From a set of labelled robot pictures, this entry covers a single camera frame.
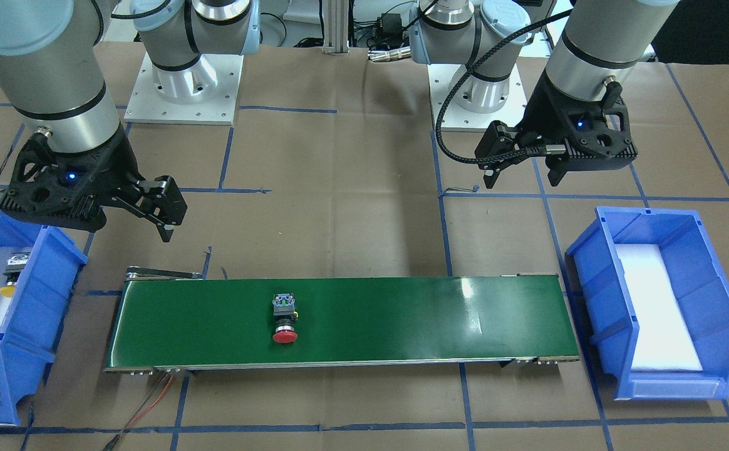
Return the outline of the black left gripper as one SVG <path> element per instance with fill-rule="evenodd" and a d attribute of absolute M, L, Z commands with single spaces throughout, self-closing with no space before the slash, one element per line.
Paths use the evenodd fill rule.
<path fill-rule="evenodd" d="M 478 163 L 485 188 L 492 189 L 509 166 L 528 156 L 516 149 L 531 145 L 564 145 L 560 155 L 547 156 L 547 178 L 557 187 L 568 172 L 616 170 L 636 160 L 638 151 L 629 131 L 628 109 L 616 80 L 603 83 L 596 101 L 578 100 L 554 86 L 543 74 L 516 127 L 492 121 L 474 151 L 476 158 L 503 156 L 496 162 Z"/>

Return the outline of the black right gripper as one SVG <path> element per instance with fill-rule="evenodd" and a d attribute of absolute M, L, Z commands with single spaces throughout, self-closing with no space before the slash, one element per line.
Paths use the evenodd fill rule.
<path fill-rule="evenodd" d="M 125 132 L 85 152 L 54 152 L 35 132 L 18 153 L 0 210 L 21 222 L 83 231 L 106 225 L 104 207 L 126 209 L 172 240 L 187 203 L 175 178 L 144 180 Z"/>

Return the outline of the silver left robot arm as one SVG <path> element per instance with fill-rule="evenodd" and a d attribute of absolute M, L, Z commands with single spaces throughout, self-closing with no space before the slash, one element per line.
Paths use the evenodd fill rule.
<path fill-rule="evenodd" d="M 557 186 L 569 172 L 619 170 L 636 160 L 623 83 L 677 6 L 676 1 L 574 1 L 559 14 L 531 20 L 514 1 L 417 1 L 412 59 L 454 64 L 457 71 L 434 121 L 441 151 L 475 165 L 493 188 L 502 171 L 542 157 Z M 538 29 L 565 19 L 559 40 L 519 123 L 491 121 L 473 157 L 443 142 L 450 105 L 486 115 L 499 111 L 523 46 Z"/>

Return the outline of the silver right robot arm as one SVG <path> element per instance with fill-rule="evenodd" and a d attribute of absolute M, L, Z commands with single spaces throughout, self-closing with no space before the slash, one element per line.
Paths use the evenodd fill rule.
<path fill-rule="evenodd" d="M 0 211 L 21 222 L 96 232 L 105 207 L 151 222 L 170 242 L 187 204 L 175 178 L 148 180 L 95 57 L 112 19 L 132 21 L 169 101 L 218 86 L 208 54 L 259 47 L 257 1 L 0 1 L 0 87 L 32 131 Z"/>

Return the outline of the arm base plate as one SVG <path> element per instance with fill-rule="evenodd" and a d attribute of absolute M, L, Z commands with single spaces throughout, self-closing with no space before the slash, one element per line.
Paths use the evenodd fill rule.
<path fill-rule="evenodd" d="M 428 66 L 432 123 L 436 123 L 444 99 L 463 73 L 464 68 L 457 64 Z M 507 79 L 495 83 L 470 77 L 448 106 L 442 130 L 482 132 L 494 120 L 516 126 L 523 117 L 526 103 L 527 97 L 516 66 Z"/>
<path fill-rule="evenodd" d="M 164 71 L 145 55 L 124 119 L 128 123 L 232 126 L 243 63 L 241 55 L 203 54 L 191 68 Z"/>

